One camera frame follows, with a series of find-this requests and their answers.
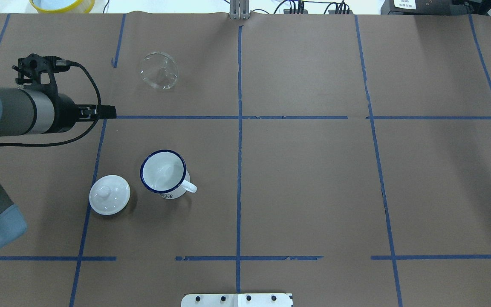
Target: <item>blue mug rim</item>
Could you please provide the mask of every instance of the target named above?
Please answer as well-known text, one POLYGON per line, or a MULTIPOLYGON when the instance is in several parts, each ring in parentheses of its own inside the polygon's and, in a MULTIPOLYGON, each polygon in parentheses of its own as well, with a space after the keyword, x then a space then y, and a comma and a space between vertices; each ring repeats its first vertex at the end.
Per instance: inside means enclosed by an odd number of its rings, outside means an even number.
POLYGON ((185 164, 185 160, 183 159, 183 157, 182 157, 182 156, 181 156, 179 153, 177 153, 177 152, 175 152, 175 151, 173 151, 173 150, 170 150, 170 149, 161 149, 161 150, 157 150, 157 151, 153 152, 152 154, 148 155, 148 156, 145 158, 145 160, 143 161, 143 163, 142 163, 142 167, 140 168, 140 179, 142 180, 142 183, 144 184, 144 186, 145 186, 145 187, 146 187, 146 188, 147 188, 149 191, 154 192, 154 193, 156 193, 156 194, 165 194, 165 193, 169 193, 169 192, 171 192, 171 191, 175 190, 177 187, 179 187, 179 186, 181 185, 181 183, 183 183, 183 180, 185 180, 185 176, 186 176, 186 175, 187 175, 187 165, 185 164), (154 190, 152 187, 150 187, 150 186, 149 186, 149 185, 148 185, 148 184, 145 182, 144 177, 143 177, 143 169, 144 169, 144 167, 145 167, 145 163, 147 163, 147 161, 148 161, 148 159, 149 159, 149 158, 151 158, 152 156, 154 156, 154 155, 156 155, 156 154, 159 154, 159 153, 161 153, 161 152, 170 152, 170 153, 172 153, 172 154, 174 154, 174 155, 178 156, 178 157, 179 157, 179 159, 181 160, 181 163, 183 163, 183 176, 181 176, 181 180, 179 181, 179 183, 177 183, 177 185, 176 185, 176 186, 174 186, 174 187, 170 188, 169 190, 165 190, 165 191, 154 190))

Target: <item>mug lid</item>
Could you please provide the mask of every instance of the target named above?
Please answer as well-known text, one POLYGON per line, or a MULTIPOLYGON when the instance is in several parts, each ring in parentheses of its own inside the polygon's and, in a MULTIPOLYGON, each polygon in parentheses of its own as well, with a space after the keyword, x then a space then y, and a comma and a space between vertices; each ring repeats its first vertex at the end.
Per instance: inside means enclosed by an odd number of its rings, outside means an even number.
POLYGON ((95 212, 102 215, 115 214, 130 200, 130 186, 123 177, 108 175, 94 183, 88 200, 95 212))

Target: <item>glass cup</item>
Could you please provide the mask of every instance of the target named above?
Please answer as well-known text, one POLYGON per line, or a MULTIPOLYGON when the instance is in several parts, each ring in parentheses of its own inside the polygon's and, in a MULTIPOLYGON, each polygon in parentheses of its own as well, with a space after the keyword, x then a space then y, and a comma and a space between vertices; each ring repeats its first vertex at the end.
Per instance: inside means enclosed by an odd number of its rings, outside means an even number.
POLYGON ((143 58, 140 74, 148 85, 158 90, 172 89, 179 77, 173 58, 164 52, 158 51, 143 58))

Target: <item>white enamel mug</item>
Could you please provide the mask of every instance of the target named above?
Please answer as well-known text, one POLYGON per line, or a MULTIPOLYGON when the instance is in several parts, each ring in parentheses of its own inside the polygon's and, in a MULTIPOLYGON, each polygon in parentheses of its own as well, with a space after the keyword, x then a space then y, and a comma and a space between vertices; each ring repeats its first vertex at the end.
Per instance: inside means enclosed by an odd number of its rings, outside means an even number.
POLYGON ((162 149, 150 154, 142 163, 140 178, 145 187, 162 198, 173 200, 185 194, 195 193, 187 165, 179 153, 162 149))

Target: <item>label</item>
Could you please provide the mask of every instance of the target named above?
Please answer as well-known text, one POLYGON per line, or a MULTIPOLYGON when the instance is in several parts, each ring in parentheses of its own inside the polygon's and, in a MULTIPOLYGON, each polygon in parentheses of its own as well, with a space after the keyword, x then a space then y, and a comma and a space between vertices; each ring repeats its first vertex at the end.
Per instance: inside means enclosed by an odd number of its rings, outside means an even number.
POLYGON ((415 10, 416 0, 393 0, 393 5, 395 5, 396 8, 415 10))

